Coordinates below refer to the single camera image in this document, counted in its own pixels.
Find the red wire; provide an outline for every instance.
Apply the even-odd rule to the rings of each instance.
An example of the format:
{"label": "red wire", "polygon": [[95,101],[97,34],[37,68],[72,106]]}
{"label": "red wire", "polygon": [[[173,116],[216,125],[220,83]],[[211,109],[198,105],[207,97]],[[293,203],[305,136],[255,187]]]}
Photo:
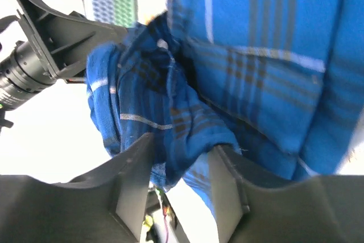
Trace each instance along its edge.
{"label": "red wire", "polygon": [[169,229],[168,229],[168,224],[167,224],[167,210],[163,208],[163,216],[164,216],[164,226],[166,228],[166,243],[168,243],[168,239],[169,239]]}

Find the white stripe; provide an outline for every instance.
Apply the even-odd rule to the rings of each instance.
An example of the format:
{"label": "white stripe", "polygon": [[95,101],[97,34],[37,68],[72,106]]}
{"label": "white stripe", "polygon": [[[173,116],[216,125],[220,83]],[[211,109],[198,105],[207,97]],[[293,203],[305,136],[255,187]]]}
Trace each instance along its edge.
{"label": "white stripe", "polygon": [[110,88],[110,94],[116,94],[116,87]]}
{"label": "white stripe", "polygon": [[109,82],[107,78],[102,78],[97,80],[96,82],[91,84],[91,90],[92,92],[95,92],[96,89],[103,87],[104,85],[107,85]]}
{"label": "white stripe", "polygon": [[325,63],[320,59],[311,58],[304,55],[299,55],[291,51],[276,50],[273,48],[263,48],[263,47],[234,47],[241,53],[247,55],[269,57],[272,59],[281,59],[288,62],[296,63],[304,68],[312,69],[318,72],[325,72]]}
{"label": "white stripe", "polygon": [[212,27],[212,0],[205,0],[205,27],[207,38],[210,43],[214,43],[214,34]]}
{"label": "white stripe", "polygon": [[306,170],[307,174],[310,176],[318,176],[319,173],[313,171],[301,158],[298,158],[298,163]]}
{"label": "white stripe", "polygon": [[145,119],[144,117],[138,116],[138,115],[133,115],[133,114],[120,114],[120,119],[121,120],[129,120],[129,121],[137,121],[137,122],[143,122],[153,128],[157,128],[159,130],[167,130],[167,129],[172,129],[173,125],[159,125],[155,122],[152,122],[148,119]]}

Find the black plastic bracket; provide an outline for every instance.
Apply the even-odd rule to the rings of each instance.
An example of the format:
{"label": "black plastic bracket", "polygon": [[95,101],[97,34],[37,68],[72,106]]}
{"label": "black plastic bracket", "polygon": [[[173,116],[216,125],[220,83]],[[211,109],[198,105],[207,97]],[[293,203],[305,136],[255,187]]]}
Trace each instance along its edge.
{"label": "black plastic bracket", "polygon": [[12,128],[12,126],[14,125],[13,122],[10,122],[8,120],[5,119],[5,110],[2,109],[2,105],[0,104],[0,133],[1,133],[1,128],[6,127],[6,128]]}
{"label": "black plastic bracket", "polygon": [[83,83],[88,54],[99,44],[120,43],[124,27],[87,20],[72,12],[65,15],[42,0],[17,0],[24,14],[19,24],[33,51],[54,79]]}
{"label": "black plastic bracket", "polygon": [[364,176],[292,182],[229,146],[209,165],[220,243],[364,242]]}
{"label": "black plastic bracket", "polygon": [[0,175],[0,242],[139,242],[153,158],[145,134],[69,183]]}

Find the shirt pocket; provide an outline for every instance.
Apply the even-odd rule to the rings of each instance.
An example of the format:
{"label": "shirt pocket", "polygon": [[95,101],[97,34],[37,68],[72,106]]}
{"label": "shirt pocket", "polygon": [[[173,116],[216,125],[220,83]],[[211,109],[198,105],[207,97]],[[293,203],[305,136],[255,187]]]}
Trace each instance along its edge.
{"label": "shirt pocket", "polygon": [[184,52],[204,100],[247,122],[282,152],[300,151],[321,96],[323,61],[196,39],[188,39]]}

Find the blue plaid fabric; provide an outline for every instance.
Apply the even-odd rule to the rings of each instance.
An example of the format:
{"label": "blue plaid fabric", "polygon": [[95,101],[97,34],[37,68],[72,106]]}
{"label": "blue plaid fabric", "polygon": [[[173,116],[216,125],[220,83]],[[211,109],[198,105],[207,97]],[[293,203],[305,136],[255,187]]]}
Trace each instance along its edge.
{"label": "blue plaid fabric", "polygon": [[152,181],[182,176],[213,212],[206,153],[228,143],[292,180],[332,174],[360,134],[364,0],[168,0],[87,65],[111,155],[153,132]]}

